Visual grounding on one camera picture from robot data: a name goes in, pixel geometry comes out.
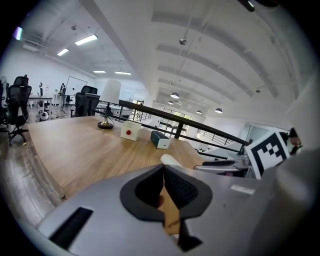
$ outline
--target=floor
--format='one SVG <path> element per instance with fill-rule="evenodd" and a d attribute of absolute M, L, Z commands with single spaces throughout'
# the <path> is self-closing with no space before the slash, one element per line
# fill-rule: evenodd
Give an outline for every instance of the floor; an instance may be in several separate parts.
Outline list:
<path fill-rule="evenodd" d="M 29 124 L 39 122 L 38 111 L 41 108 L 28 109 Z M 52 106 L 52 120 L 70 117 L 70 107 Z M 23 219 L 33 226 L 39 222 L 63 199 L 46 184 L 46 175 L 29 133 L 25 132 L 27 144 L 23 145 L 21 136 L 16 136 L 9 146 L 7 133 L 0 133 L 0 192 L 17 219 Z"/>

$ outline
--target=ceiling beam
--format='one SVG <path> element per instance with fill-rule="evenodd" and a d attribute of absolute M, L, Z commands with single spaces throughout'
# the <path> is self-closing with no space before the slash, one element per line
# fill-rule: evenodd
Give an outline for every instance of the ceiling beam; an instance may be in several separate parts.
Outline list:
<path fill-rule="evenodd" d="M 179 53 L 180 53 L 179 48 L 164 45 L 164 44 L 159 44 L 158 47 L 156 48 L 156 50 L 159 52 L 173 54 L 176 56 L 179 56 Z M 242 83 L 238 78 L 236 78 L 229 71 L 227 71 L 223 67 L 220 67 L 218 64 L 215 64 L 214 62 L 212 62 L 204 57 L 201 57 L 198 54 L 195 54 L 195 53 L 193 53 L 192 55 L 188 54 L 188 51 L 186 51 L 186 50 L 181 50 L 180 56 L 187 58 L 191 61 L 197 62 L 201 65 L 204 65 L 213 71 L 216 71 L 217 73 L 219 73 L 220 75 L 224 76 L 226 79 L 228 79 L 229 81 L 234 83 L 236 86 L 238 86 L 241 90 L 243 90 L 250 97 L 252 97 L 254 95 L 254 93 L 244 83 Z"/>
<path fill-rule="evenodd" d="M 221 104 L 221 101 L 219 101 L 217 99 L 214 99 L 214 98 L 212 98 L 212 97 L 210 97 L 210 96 L 208 96 L 208 95 L 206 95 L 204 93 L 201 93 L 199 91 L 197 91 L 197 92 L 196 91 L 190 91 L 190 90 L 188 90 L 188 88 L 186 86 L 183 86 L 181 84 L 177 84 L 175 82 L 171 82 L 171 81 L 163 79 L 163 78 L 159 78 L 158 83 L 165 84 L 165 85 L 168 85 L 168 86 L 172 86 L 172 87 L 178 88 L 180 90 L 186 91 L 187 93 L 200 96 L 201 98 L 204 98 L 204 99 L 206 99 L 208 101 L 211 101 L 213 103 L 216 103 L 218 105 Z"/>
<path fill-rule="evenodd" d="M 176 75 L 185 79 L 188 79 L 192 82 L 195 82 L 197 84 L 203 85 L 211 90 L 216 91 L 218 94 L 221 94 L 221 96 L 224 96 L 226 98 L 228 98 L 231 101 L 234 101 L 236 98 L 233 97 L 232 95 L 228 94 L 226 91 L 222 90 L 220 87 L 216 86 L 215 84 L 213 84 L 212 82 L 209 81 L 205 81 L 204 79 L 202 79 L 201 77 L 198 77 L 196 75 L 190 74 L 188 72 L 181 72 L 180 70 L 176 70 L 172 67 L 169 66 L 164 66 L 164 65 L 159 65 L 158 67 L 159 71 L 162 72 L 166 72 L 172 75 Z"/>
<path fill-rule="evenodd" d="M 52 8 L 55 9 L 56 15 L 48 23 L 49 25 L 42 35 L 41 42 L 43 43 L 50 41 L 60 26 L 81 7 L 78 1 L 61 2 L 60 4 L 57 2 L 53 3 Z"/>
<path fill-rule="evenodd" d="M 167 12 L 155 12 L 153 13 L 151 21 L 185 27 L 188 23 L 188 17 Z M 219 41 L 221 44 L 225 45 L 234 53 L 236 53 L 240 58 L 242 58 L 258 74 L 258 76 L 266 86 L 274 84 L 273 80 L 268 78 L 268 72 L 266 71 L 263 64 L 257 59 L 257 57 L 251 51 L 246 52 L 247 47 L 245 45 L 243 45 L 231 35 L 227 34 L 221 28 L 218 28 L 211 24 L 208 25 L 205 30 L 204 26 L 202 26 L 202 20 L 200 18 L 193 17 L 190 21 L 189 29 L 197 31 L 201 34 L 204 32 L 204 35 Z M 273 98 L 276 98 L 279 95 L 276 88 L 268 87 L 268 89 Z"/>

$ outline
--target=white wall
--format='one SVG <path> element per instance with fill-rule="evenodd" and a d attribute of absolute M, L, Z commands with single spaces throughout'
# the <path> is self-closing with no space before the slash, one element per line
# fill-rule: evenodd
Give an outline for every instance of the white wall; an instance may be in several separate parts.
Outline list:
<path fill-rule="evenodd" d="M 100 92 L 102 92 L 103 88 L 106 85 L 106 82 L 109 78 L 97 78 L 94 81 L 94 87 L 98 88 Z M 132 79 L 122 79 L 122 78 L 112 78 L 117 80 L 121 83 L 121 90 L 120 90 L 120 100 L 125 101 L 128 98 L 131 98 L 133 100 L 138 101 L 145 101 L 148 98 L 148 92 L 143 85 L 138 80 L 132 80 Z"/>
<path fill-rule="evenodd" d="M 248 134 L 249 134 L 249 131 L 250 131 L 250 127 L 251 127 L 251 124 L 250 124 L 250 123 L 246 122 L 246 123 L 244 124 L 244 127 L 243 127 L 243 129 L 242 129 L 242 132 L 241 132 L 241 134 L 240 134 L 240 136 L 239 136 L 241 140 L 244 140 L 244 141 L 247 140 L 247 137 L 248 137 Z"/>
<path fill-rule="evenodd" d="M 227 134 L 240 137 L 245 126 L 245 121 L 227 117 L 207 117 L 204 124 Z"/>
<path fill-rule="evenodd" d="M 255 142 L 256 140 L 260 139 L 263 135 L 266 135 L 268 132 L 269 130 L 267 129 L 252 126 L 248 134 L 247 141 L 252 140 L 253 142 Z"/>
<path fill-rule="evenodd" d="M 282 102 L 279 100 L 251 98 L 221 106 L 223 114 L 218 114 L 214 112 L 214 110 L 210 110 L 206 117 L 224 117 L 239 120 L 239 122 L 253 122 L 288 130 L 292 127 L 292 124 L 286 117 L 286 111 L 290 104 L 290 102 Z"/>
<path fill-rule="evenodd" d="M 39 84 L 43 84 L 45 93 L 48 87 L 48 96 L 53 97 L 55 90 L 60 90 L 61 84 L 67 85 L 68 77 L 87 81 L 88 86 L 94 86 L 95 77 L 72 68 L 38 52 L 32 52 L 16 45 L 7 49 L 0 63 L 0 76 L 6 76 L 7 82 L 12 85 L 16 77 L 27 74 L 31 93 L 40 93 Z"/>
<path fill-rule="evenodd" d="M 320 148 L 320 72 L 313 74 L 297 101 L 292 104 L 287 117 L 290 119 L 303 148 Z"/>

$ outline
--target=window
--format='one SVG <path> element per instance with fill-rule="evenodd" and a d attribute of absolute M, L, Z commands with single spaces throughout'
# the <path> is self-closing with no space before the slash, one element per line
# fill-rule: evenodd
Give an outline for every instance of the window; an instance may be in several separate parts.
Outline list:
<path fill-rule="evenodd" d="M 175 111 L 175 110 L 171 110 L 169 108 L 164 108 L 163 112 L 167 112 L 167 113 L 173 114 L 175 116 L 179 116 L 179 117 L 191 120 L 191 115 L 187 115 L 187 114 Z M 175 133 L 175 132 L 177 132 L 178 125 L 179 125 L 179 123 L 176 121 L 168 120 L 166 118 L 161 118 L 159 128 L 166 130 L 168 132 Z M 186 135 L 188 128 L 189 128 L 189 126 L 184 124 L 182 127 L 181 135 Z M 165 133 L 165 136 L 172 137 L 172 138 L 175 137 L 174 134 L 170 134 L 170 133 Z"/>
<path fill-rule="evenodd" d="M 136 99 L 134 99 L 134 100 L 132 101 L 132 103 L 140 105 L 140 104 L 142 103 L 142 101 L 141 101 L 141 100 L 136 100 Z"/>

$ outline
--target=black rubber pad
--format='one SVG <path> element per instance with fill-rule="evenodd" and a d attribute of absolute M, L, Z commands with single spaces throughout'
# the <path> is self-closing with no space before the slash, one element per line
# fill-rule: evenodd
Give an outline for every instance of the black rubber pad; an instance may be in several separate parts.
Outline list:
<path fill-rule="evenodd" d="M 92 213 L 93 211 L 90 209 L 79 207 L 49 238 L 50 241 L 66 250 L 86 224 Z"/>

